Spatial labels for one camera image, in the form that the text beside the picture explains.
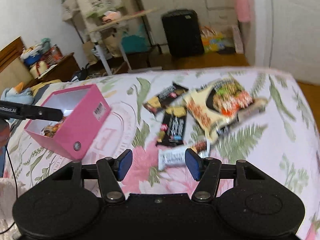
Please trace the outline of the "white snack bar wrapper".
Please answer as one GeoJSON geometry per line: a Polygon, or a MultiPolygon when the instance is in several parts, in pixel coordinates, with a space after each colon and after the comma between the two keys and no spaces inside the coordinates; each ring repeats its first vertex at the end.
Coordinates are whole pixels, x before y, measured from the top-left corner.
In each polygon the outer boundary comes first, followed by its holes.
{"type": "Polygon", "coordinates": [[[180,145],[158,152],[158,170],[164,171],[167,167],[179,167],[185,165],[185,151],[193,150],[201,158],[209,156],[210,142],[201,140],[190,145],[180,145]]]}

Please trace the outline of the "black cracker packet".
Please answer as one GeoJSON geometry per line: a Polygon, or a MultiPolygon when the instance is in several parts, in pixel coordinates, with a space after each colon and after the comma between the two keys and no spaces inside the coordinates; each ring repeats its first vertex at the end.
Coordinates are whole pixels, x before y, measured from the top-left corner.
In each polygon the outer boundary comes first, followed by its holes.
{"type": "Polygon", "coordinates": [[[172,102],[188,91],[187,87],[173,82],[169,87],[145,102],[143,106],[153,115],[157,115],[157,113],[166,109],[172,102]]]}
{"type": "Polygon", "coordinates": [[[176,147],[183,145],[187,109],[184,106],[168,107],[160,126],[156,145],[176,147]]]}

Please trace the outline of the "mixed nuts bag in box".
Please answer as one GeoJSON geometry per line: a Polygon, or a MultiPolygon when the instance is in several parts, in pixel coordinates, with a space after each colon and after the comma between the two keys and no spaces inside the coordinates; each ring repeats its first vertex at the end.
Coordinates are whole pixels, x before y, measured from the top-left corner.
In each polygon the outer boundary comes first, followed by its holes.
{"type": "Polygon", "coordinates": [[[61,128],[62,124],[65,122],[65,120],[67,119],[66,116],[63,117],[63,119],[55,124],[49,124],[46,127],[43,128],[43,130],[41,131],[41,134],[52,138],[56,132],[61,128]]]}

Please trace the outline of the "pink cardboard box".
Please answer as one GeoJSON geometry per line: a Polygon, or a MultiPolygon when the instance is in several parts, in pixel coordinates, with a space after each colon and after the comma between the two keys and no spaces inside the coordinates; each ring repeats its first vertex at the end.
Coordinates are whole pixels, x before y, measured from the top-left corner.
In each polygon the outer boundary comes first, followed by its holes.
{"type": "Polygon", "coordinates": [[[40,146],[71,160],[81,160],[111,107],[97,85],[84,85],[52,92],[41,105],[60,109],[65,121],[53,137],[43,135],[42,130],[50,124],[45,120],[29,120],[24,130],[40,146]]]}

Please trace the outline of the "wooden nightstand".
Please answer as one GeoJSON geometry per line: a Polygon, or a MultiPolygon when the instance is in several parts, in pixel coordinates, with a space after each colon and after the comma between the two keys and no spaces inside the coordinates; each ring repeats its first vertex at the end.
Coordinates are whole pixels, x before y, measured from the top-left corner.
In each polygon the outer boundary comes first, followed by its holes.
{"type": "Polygon", "coordinates": [[[41,82],[48,82],[53,80],[60,80],[61,82],[68,82],[72,76],[80,71],[80,67],[74,58],[74,53],[64,56],[57,65],[50,67],[48,71],[40,78],[33,79],[24,88],[33,87],[41,82]]]}

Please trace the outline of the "beige instant noodle bag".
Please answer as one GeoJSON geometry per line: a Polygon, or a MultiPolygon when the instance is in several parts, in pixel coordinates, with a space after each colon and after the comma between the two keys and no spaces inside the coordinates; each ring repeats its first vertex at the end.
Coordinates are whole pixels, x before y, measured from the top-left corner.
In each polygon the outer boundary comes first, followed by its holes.
{"type": "Polygon", "coordinates": [[[267,98],[255,98],[233,77],[214,80],[183,96],[184,104],[214,144],[238,123],[265,111],[267,98]]]}

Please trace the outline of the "wooden side table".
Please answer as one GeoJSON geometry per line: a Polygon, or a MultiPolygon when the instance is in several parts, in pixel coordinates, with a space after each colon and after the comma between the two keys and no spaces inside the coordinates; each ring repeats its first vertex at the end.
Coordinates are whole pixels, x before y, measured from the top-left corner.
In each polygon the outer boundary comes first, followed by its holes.
{"type": "Polygon", "coordinates": [[[109,34],[110,33],[115,34],[115,37],[118,41],[117,46],[121,52],[121,56],[123,57],[124,61],[126,62],[128,69],[131,70],[129,60],[128,60],[127,55],[126,55],[126,53],[123,49],[123,46],[121,44],[121,36],[122,36],[121,31],[123,31],[123,29],[124,29],[123,26],[125,23],[127,23],[131,20],[135,20],[137,18],[143,18],[147,14],[156,12],[158,10],[159,10],[158,8],[152,8],[149,10],[141,10],[139,12],[135,12],[135,13],[128,14],[125,16],[121,16],[120,18],[118,18],[116,20],[111,20],[111,21],[104,23],[102,25],[95,26],[95,27],[89,27],[87,29],[88,33],[89,33],[89,37],[90,37],[91,41],[93,42],[94,47],[97,50],[97,53],[100,57],[100,60],[103,64],[103,67],[105,68],[108,76],[112,76],[113,73],[112,73],[110,66],[108,65],[107,59],[104,56],[103,50],[102,50],[101,45],[99,43],[100,40],[103,43],[103,35],[101,33],[107,31],[109,34]]]}

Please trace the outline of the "brown paper bag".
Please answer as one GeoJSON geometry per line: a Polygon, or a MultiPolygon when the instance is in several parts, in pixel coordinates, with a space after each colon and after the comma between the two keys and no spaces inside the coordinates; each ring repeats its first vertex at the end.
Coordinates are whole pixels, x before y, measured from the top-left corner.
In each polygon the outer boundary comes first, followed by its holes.
{"type": "MultiPolygon", "coordinates": [[[[98,42],[100,48],[103,51],[103,55],[106,60],[110,60],[112,58],[123,57],[120,51],[119,42],[115,35],[110,35],[98,42]]],[[[100,56],[98,51],[95,48],[94,43],[91,40],[88,40],[82,45],[84,50],[84,54],[88,60],[89,65],[96,64],[100,60],[100,56]]]]}

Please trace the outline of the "teal bag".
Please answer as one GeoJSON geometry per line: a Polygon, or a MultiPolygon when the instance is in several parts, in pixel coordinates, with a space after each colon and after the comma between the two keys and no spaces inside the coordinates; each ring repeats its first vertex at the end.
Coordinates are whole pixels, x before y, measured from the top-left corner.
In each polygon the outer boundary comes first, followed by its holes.
{"type": "Polygon", "coordinates": [[[121,45],[125,53],[143,53],[148,51],[150,45],[144,25],[141,24],[134,34],[124,31],[121,37],[121,45]]]}

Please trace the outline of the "colourful cardboard box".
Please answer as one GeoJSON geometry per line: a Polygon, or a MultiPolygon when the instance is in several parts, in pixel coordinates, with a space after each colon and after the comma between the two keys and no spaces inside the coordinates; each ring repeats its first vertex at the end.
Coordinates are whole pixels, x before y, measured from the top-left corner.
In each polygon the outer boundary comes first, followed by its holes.
{"type": "Polygon", "coordinates": [[[201,27],[201,40],[204,52],[232,54],[235,53],[233,34],[230,31],[218,31],[211,27],[201,27]]]}

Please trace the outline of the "black suitcase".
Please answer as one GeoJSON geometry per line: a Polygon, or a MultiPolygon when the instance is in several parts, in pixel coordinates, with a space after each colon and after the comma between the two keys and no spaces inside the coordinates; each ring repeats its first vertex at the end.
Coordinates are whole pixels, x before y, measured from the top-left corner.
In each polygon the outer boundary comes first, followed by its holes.
{"type": "Polygon", "coordinates": [[[183,58],[204,54],[197,13],[178,9],[161,16],[170,54],[183,58]]]}

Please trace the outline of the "white wardrobe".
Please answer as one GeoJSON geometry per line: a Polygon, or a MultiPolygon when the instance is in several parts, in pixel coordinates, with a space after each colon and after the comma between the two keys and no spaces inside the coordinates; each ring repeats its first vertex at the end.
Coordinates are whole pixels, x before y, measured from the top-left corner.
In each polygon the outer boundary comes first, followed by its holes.
{"type": "Polygon", "coordinates": [[[249,40],[249,30],[236,15],[236,0],[137,0],[143,9],[156,8],[156,12],[146,17],[151,40],[159,44],[165,53],[169,52],[161,15],[172,10],[189,9],[197,13],[201,26],[223,30],[230,25],[238,25],[243,45],[249,40]]]}

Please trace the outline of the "pink hanging bag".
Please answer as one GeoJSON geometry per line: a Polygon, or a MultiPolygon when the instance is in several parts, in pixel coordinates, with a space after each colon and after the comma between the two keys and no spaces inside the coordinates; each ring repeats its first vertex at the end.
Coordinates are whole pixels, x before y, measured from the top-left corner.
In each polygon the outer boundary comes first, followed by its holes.
{"type": "Polygon", "coordinates": [[[248,23],[251,20],[248,0],[235,0],[235,12],[237,19],[241,23],[248,23]]]}

